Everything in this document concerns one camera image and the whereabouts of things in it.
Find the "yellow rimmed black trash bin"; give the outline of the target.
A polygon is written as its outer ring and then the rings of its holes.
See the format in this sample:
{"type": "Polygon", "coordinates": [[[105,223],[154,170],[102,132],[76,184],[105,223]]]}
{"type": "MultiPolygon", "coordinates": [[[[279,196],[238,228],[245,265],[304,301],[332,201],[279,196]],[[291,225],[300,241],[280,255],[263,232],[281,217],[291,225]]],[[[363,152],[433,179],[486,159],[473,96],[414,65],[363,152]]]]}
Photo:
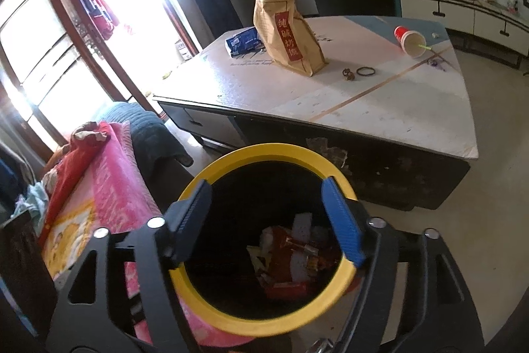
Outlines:
{"type": "Polygon", "coordinates": [[[193,250],[171,272],[190,315],[238,337],[268,337],[316,320],[365,262],[357,201],[323,156],[286,143],[247,146],[183,191],[210,190],[193,250]]]}

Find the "pink cartoon blanket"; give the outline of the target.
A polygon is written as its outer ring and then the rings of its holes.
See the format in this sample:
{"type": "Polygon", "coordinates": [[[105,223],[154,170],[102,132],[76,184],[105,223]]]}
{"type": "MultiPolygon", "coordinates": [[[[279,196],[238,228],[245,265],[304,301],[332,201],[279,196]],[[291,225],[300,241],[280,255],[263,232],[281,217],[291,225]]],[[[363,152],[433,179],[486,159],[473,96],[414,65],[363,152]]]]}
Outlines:
{"type": "MultiPolygon", "coordinates": [[[[109,125],[110,140],[89,165],[56,217],[48,238],[40,245],[52,279],[75,264],[96,229],[126,232],[160,215],[136,165],[129,124],[109,125]]],[[[56,165],[67,148],[68,145],[55,154],[56,165]]],[[[52,167],[42,177],[48,197],[54,175],[52,167]]]]}

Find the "light blue crumpled clothes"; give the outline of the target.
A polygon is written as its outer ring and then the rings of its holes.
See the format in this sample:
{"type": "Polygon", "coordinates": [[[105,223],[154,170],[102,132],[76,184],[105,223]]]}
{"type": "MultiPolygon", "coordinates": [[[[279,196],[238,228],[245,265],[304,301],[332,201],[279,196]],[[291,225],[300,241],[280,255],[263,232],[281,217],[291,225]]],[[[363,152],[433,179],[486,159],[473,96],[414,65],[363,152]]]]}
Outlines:
{"type": "Polygon", "coordinates": [[[36,182],[28,185],[26,195],[20,195],[15,204],[12,218],[19,216],[27,211],[30,216],[33,228],[39,230],[42,228],[49,204],[48,193],[42,182],[36,182]]]}

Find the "red quilt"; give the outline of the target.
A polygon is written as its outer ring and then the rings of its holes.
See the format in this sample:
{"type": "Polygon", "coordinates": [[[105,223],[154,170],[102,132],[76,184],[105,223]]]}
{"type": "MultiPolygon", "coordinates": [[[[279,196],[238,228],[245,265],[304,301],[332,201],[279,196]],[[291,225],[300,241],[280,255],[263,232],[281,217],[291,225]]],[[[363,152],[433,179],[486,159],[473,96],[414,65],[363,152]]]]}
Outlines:
{"type": "Polygon", "coordinates": [[[88,122],[72,133],[67,152],[54,166],[55,183],[49,194],[48,211],[39,234],[40,245],[43,245],[48,238],[52,225],[67,198],[110,138],[110,125],[104,121],[88,122]]]}

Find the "dark blue sofa cover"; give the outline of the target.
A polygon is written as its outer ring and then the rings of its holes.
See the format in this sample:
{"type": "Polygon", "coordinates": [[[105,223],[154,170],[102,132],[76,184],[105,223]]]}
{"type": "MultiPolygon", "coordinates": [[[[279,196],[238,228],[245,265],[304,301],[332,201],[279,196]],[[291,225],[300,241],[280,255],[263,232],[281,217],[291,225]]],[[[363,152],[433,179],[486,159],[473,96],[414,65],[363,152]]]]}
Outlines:
{"type": "Polygon", "coordinates": [[[194,163],[164,122],[154,112],[145,110],[137,103],[112,102],[101,109],[95,119],[108,123],[129,123],[137,166],[148,176],[159,160],[174,158],[184,167],[194,163]]]}

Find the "coffee table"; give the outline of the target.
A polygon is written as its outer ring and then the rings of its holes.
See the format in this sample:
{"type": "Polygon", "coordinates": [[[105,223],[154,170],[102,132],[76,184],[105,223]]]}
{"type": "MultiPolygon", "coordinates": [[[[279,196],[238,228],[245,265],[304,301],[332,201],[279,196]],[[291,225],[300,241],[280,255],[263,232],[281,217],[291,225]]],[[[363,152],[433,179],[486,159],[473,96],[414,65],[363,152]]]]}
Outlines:
{"type": "Polygon", "coordinates": [[[331,159],[363,200],[435,210],[479,156],[456,52],[438,22],[377,16],[309,20],[327,65],[305,76],[264,52],[232,58],[218,38],[154,99],[179,129],[230,149],[290,143],[331,159]],[[411,58],[394,28],[426,38],[411,58]]]}

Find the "red paper cup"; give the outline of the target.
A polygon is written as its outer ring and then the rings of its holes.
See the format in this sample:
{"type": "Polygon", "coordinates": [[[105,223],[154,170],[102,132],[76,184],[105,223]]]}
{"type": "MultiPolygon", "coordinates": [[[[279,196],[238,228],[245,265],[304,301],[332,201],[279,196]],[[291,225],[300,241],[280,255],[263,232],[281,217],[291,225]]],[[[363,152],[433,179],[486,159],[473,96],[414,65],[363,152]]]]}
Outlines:
{"type": "Polygon", "coordinates": [[[422,33],[400,25],[394,28],[394,36],[401,49],[411,58],[419,58],[427,51],[427,40],[422,33]]]}

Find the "tv cabinet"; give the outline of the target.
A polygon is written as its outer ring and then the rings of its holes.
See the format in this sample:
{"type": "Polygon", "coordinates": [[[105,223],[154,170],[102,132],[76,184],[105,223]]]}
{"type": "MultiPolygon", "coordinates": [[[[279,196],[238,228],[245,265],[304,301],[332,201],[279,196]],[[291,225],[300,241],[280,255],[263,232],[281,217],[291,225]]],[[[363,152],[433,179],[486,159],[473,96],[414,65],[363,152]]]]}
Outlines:
{"type": "Polygon", "coordinates": [[[528,22],[482,0],[315,0],[321,16],[377,15],[441,23],[462,51],[520,68],[528,22]]]}

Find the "brown paper bag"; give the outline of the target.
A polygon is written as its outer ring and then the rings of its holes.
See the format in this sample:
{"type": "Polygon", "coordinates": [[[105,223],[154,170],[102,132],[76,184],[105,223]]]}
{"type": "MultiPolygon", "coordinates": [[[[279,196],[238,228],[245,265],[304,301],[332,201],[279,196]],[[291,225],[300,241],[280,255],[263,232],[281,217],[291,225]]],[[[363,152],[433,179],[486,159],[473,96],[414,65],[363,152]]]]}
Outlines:
{"type": "Polygon", "coordinates": [[[279,66],[313,76],[327,65],[295,0],[255,0],[253,21],[266,52],[279,66]]]}

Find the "blue tissue packet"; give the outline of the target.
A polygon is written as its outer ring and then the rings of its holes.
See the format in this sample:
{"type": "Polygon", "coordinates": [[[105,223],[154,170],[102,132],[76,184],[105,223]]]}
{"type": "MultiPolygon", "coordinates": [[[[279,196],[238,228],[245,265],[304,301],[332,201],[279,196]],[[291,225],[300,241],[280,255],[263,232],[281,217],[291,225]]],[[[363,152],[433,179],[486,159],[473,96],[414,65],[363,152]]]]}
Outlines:
{"type": "Polygon", "coordinates": [[[250,27],[225,40],[225,47],[230,57],[241,57],[257,53],[265,48],[257,29],[250,27]]]}

